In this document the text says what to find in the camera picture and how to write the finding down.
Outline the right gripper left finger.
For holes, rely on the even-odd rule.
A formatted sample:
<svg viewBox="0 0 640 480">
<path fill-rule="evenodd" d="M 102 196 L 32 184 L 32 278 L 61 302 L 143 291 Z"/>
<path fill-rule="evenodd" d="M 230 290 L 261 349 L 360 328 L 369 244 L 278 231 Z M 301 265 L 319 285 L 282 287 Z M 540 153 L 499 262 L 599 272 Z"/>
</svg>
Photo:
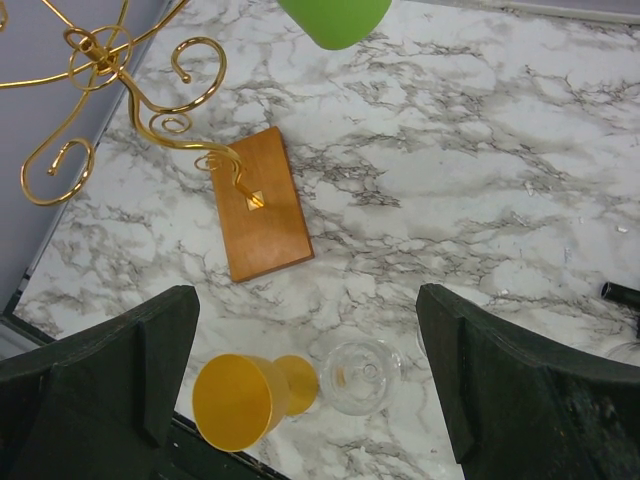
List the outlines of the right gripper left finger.
<svg viewBox="0 0 640 480">
<path fill-rule="evenodd" d="M 174 286 L 1 363 L 4 479 L 147 479 L 164 447 L 200 312 Z"/>
</svg>

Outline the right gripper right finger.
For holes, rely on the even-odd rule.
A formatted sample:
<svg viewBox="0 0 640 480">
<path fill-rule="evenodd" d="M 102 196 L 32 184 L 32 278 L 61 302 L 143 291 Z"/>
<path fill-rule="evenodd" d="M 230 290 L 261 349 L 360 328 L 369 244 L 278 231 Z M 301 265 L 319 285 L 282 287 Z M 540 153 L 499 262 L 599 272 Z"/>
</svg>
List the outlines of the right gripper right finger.
<svg viewBox="0 0 640 480">
<path fill-rule="evenodd" d="M 468 479 L 636 479 L 639 369 L 503 320 L 439 284 L 416 312 Z"/>
</svg>

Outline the orange wine glass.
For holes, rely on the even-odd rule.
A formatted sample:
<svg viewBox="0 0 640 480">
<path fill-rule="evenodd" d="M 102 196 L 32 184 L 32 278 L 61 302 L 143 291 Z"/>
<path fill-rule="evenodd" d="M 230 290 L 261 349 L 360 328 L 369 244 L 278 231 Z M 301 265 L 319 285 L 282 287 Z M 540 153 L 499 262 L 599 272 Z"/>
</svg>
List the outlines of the orange wine glass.
<svg viewBox="0 0 640 480">
<path fill-rule="evenodd" d="M 203 439 L 224 452 L 245 450 L 286 416 L 306 412 L 319 391 L 306 359 L 223 354 L 210 360 L 193 386 L 194 421 Z"/>
</svg>

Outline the clear wine glass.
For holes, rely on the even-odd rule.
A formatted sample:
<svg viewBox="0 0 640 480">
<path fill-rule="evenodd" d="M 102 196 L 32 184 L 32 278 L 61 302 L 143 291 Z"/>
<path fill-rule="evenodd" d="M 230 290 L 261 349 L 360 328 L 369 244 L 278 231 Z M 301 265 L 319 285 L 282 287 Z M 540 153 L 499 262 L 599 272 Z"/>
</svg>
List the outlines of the clear wine glass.
<svg viewBox="0 0 640 480">
<path fill-rule="evenodd" d="M 350 340 L 333 348 L 319 373 L 324 399 L 350 416 L 378 413 L 392 403 L 406 377 L 406 360 L 389 342 Z"/>
<path fill-rule="evenodd" d="M 420 329 L 420 326 L 417 327 L 416 330 L 416 343 L 418 345 L 419 351 L 421 352 L 421 354 L 426 357 L 426 348 L 425 348 L 425 344 L 424 344 L 424 340 L 423 340 L 423 336 L 422 336 L 422 332 Z"/>
</svg>

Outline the green wine glass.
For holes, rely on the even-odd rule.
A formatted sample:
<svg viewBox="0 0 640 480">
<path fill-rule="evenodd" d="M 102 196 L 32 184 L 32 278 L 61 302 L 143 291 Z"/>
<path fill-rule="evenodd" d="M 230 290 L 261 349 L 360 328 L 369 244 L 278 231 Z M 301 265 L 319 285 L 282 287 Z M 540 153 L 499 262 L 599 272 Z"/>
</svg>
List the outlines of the green wine glass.
<svg viewBox="0 0 640 480">
<path fill-rule="evenodd" d="M 280 0 L 279 6 L 321 48 L 346 49 L 367 37 L 391 0 Z"/>
</svg>

